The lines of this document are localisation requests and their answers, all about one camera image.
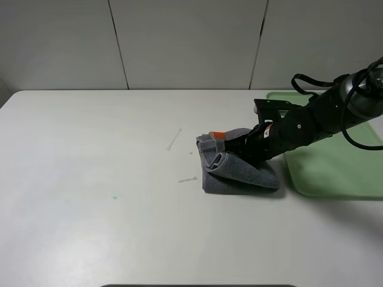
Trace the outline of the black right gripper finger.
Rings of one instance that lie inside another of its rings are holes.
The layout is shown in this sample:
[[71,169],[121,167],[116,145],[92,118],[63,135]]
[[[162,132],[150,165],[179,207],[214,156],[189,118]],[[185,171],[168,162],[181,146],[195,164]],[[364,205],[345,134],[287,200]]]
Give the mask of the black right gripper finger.
[[232,153],[239,158],[248,158],[249,154],[246,147],[243,146],[229,146],[226,147],[226,152]]
[[241,149],[246,145],[247,136],[239,136],[237,138],[224,141],[225,149]]

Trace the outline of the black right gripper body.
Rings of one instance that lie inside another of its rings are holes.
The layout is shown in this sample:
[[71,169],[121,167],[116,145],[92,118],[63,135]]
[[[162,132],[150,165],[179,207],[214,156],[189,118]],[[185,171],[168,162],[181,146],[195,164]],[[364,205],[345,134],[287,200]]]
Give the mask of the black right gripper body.
[[245,155],[252,160],[270,160],[332,136],[324,124],[326,115],[313,101],[305,106],[286,100],[256,99],[254,103],[259,124],[244,140]]

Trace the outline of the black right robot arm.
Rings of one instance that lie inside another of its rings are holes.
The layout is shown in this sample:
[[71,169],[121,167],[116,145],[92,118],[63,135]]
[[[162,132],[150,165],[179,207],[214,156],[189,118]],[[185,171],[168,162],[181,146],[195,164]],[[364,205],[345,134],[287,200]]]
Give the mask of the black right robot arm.
[[309,96],[309,102],[300,106],[287,100],[256,99],[258,125],[226,140],[226,152],[246,161],[269,160],[337,133],[357,148],[382,149],[358,143],[347,133],[349,128],[382,115],[382,60],[330,83],[296,74],[291,84],[298,93]]

